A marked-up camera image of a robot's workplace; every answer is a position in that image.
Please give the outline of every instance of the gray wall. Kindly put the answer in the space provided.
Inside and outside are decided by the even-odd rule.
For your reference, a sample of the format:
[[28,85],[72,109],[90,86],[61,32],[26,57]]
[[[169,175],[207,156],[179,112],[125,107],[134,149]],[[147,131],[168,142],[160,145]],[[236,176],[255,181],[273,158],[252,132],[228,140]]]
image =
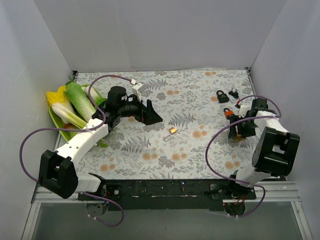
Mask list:
[[294,168],[314,239],[320,238],[320,1],[287,0],[252,67],[257,93],[274,99],[281,123],[300,135]]
[[73,70],[252,66],[286,0],[34,0]]
[[[46,91],[54,91],[71,70],[32,0],[0,0],[0,238],[22,236],[36,183],[19,164],[19,147],[32,130],[51,126]],[[36,134],[24,160],[36,178],[44,150],[56,133]]]

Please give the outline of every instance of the black padlock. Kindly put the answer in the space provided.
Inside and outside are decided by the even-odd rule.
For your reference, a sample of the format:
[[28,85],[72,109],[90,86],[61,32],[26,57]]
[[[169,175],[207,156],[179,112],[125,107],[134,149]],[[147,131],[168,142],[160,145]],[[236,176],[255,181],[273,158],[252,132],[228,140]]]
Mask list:
[[225,93],[224,93],[223,91],[221,91],[221,90],[216,91],[216,96],[217,96],[218,101],[219,101],[220,104],[227,103],[227,102],[229,102],[229,100],[230,100],[230,99],[228,98],[227,94],[225,94]]

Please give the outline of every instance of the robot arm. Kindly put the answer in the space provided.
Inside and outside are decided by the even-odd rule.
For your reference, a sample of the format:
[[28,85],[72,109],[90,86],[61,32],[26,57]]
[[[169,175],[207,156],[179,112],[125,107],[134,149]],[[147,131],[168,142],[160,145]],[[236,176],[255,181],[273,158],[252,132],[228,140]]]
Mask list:
[[[251,107],[242,105],[238,116],[230,114],[227,118],[230,122],[235,122],[239,119],[259,116],[276,116],[273,110],[268,109],[267,100],[262,98],[253,100]],[[260,118],[240,123],[237,128],[235,126],[230,128],[229,138],[243,138],[239,132],[245,137],[253,136],[255,135],[253,130],[257,127],[262,135],[253,153],[251,165],[230,176],[252,185],[269,177],[287,176],[292,170],[300,142],[300,137],[287,131],[277,118]],[[248,184],[234,181],[230,181],[228,185],[233,196],[243,195],[251,187]]]
[[76,167],[82,157],[99,141],[108,135],[119,124],[121,117],[135,117],[145,125],[162,122],[163,119],[155,112],[151,100],[146,101],[146,106],[141,100],[141,92],[144,85],[141,83],[132,87],[134,94],[127,96],[126,89],[121,86],[113,86],[99,108],[104,112],[106,120],[104,124],[102,114],[97,110],[88,121],[84,129],[79,132],[65,145],[54,152],[47,150],[41,156],[38,183],[67,199],[74,192],[91,192],[98,190],[101,178],[93,174],[77,174]]

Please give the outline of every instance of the tabletop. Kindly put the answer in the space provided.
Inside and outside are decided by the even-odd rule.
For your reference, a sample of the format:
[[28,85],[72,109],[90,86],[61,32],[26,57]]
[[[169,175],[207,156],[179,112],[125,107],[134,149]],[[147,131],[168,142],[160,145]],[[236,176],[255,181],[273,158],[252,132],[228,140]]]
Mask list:
[[[104,138],[108,147],[94,146],[79,162],[77,173],[94,173],[105,179],[219,178],[207,167],[205,150],[213,135],[229,123],[224,108],[236,111],[237,100],[229,96],[229,102],[220,104],[216,92],[228,94],[233,89],[240,98],[253,94],[245,70],[90,72],[79,73],[77,83],[90,84],[105,74],[144,83],[142,99],[152,100],[163,122],[146,126],[134,117],[122,118]],[[105,97],[112,86],[125,87],[128,95],[132,93],[127,81],[112,77],[94,85]],[[164,141],[172,127],[177,128],[174,138]],[[228,132],[217,137],[208,155],[212,167],[225,176],[251,164],[258,143],[258,136],[233,142]]]

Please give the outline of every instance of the floral tablecloth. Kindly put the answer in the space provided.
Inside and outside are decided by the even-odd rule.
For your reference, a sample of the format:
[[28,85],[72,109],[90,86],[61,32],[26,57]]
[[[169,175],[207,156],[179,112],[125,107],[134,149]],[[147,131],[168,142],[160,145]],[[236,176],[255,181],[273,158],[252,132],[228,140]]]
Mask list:
[[[77,82],[89,84],[111,72],[79,73]],[[224,108],[235,110],[236,100],[220,104],[216,91],[237,90],[239,96],[253,94],[245,70],[171,70],[112,72],[145,83],[144,102],[152,100],[153,108],[163,122],[146,126],[133,117],[121,123],[106,137],[107,148],[94,146],[80,161],[78,173],[94,173],[105,179],[201,179],[218,178],[206,165],[205,149],[212,136],[229,121]],[[96,82],[103,96],[112,86],[123,86],[128,95],[131,85],[115,78]],[[163,138],[169,129],[177,132],[169,141]],[[251,163],[258,137],[240,142],[228,139],[224,131],[211,145],[209,160],[219,173],[229,176]]]

